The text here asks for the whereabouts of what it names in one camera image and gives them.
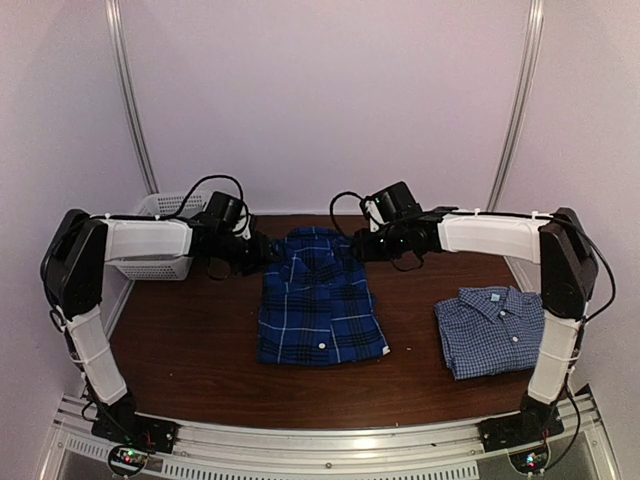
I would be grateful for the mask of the dark blue plaid shirt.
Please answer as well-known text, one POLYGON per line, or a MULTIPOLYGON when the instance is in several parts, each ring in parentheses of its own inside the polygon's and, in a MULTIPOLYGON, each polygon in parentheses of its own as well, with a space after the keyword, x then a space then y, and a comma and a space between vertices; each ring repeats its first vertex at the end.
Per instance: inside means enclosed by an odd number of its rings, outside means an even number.
POLYGON ((333 229, 303 227, 274 241, 280 260, 264 272, 257 360, 328 367, 391 352, 364 264, 333 229))

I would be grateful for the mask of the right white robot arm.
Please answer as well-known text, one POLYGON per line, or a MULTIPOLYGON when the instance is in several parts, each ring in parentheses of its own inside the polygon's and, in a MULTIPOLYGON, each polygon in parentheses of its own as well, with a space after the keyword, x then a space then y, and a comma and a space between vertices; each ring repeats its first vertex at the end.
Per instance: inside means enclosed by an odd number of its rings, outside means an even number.
POLYGON ((363 261, 392 261, 406 252, 474 252, 529 261, 540 268, 544 314, 541 352, 518 413, 482 422, 484 434, 514 433, 530 442, 541 437, 578 361, 588 311, 604 256, 586 235, 576 212, 529 214, 440 206, 425 211, 407 184, 397 182, 359 201, 369 225, 354 235, 363 261))

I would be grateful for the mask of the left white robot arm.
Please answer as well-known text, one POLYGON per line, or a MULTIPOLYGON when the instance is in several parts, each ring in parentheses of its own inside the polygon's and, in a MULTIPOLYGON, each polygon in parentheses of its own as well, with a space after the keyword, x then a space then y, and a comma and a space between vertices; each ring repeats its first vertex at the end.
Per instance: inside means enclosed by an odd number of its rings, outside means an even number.
POLYGON ((102 325, 105 266, 201 258, 222 261, 233 274, 251 275, 277 260, 255 224, 242 195, 219 191, 203 203, 187 193, 175 211, 164 215, 91 215, 72 209, 63 217, 42 260, 41 281, 52 321, 98 408, 94 423, 121 443, 137 442, 144 424, 102 325))

